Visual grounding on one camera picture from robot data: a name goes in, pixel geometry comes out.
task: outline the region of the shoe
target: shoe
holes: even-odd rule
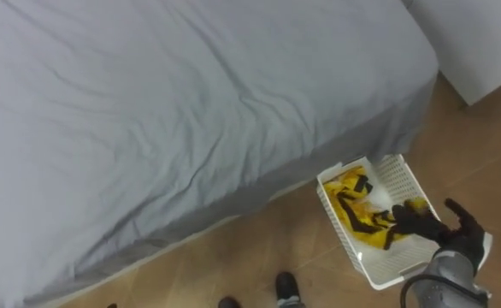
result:
[[[300,303],[300,291],[294,275],[283,272],[275,278],[275,291],[277,292],[277,306],[289,306]]]
[[[241,305],[233,297],[225,297],[218,302],[218,308],[241,308]]]

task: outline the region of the plastic basket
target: plastic basket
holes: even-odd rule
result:
[[[401,204],[407,198],[427,199],[427,196],[401,155],[384,157],[376,165],[363,157],[346,165],[339,163],[317,176],[317,192],[353,267],[367,277],[374,289],[381,290],[422,272],[439,247],[431,240],[412,235],[393,242],[392,247],[384,251],[354,239],[345,230],[322,184],[358,165],[366,169],[367,177],[374,186],[368,200],[379,207],[391,209],[394,204]],[[431,211],[437,216],[433,207]]]

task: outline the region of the gray bed sheet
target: gray bed sheet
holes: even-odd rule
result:
[[[0,307],[405,151],[436,73],[398,0],[0,1]]]

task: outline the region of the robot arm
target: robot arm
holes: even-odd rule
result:
[[[486,292],[474,284],[485,256],[485,231],[460,204],[447,199],[445,205],[459,218],[461,227],[450,230],[432,215],[417,215],[410,207],[396,205],[393,215],[411,233],[435,240],[438,249],[422,274],[410,278],[401,290],[401,307],[411,288],[421,308],[483,308]]]
[[[474,266],[460,252],[439,250],[431,263],[415,280],[412,292],[417,297],[421,308],[484,308],[487,307],[487,296],[474,284]],[[462,293],[448,281],[427,279],[427,275],[444,277],[448,281],[469,290],[471,294]]]

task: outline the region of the yellow cloth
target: yellow cloth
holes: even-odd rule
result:
[[[368,183],[364,167],[355,167],[333,181],[326,183],[324,185],[325,190],[333,205],[336,216],[356,239],[373,247],[385,249],[387,247],[387,234],[394,225],[395,219],[391,212],[378,210],[365,200],[370,193],[372,188],[371,185],[368,184],[361,191],[356,190],[357,184],[362,187],[362,181],[364,181],[363,177],[365,177],[364,179],[366,179]],[[355,226],[351,223],[351,213],[344,210],[340,201],[344,202],[346,204],[346,209],[349,209],[354,214],[359,222],[359,226]],[[407,202],[410,202],[410,204],[417,209],[428,207],[427,201],[423,198],[415,198]],[[401,240],[405,236],[407,235],[394,234],[392,241]]]

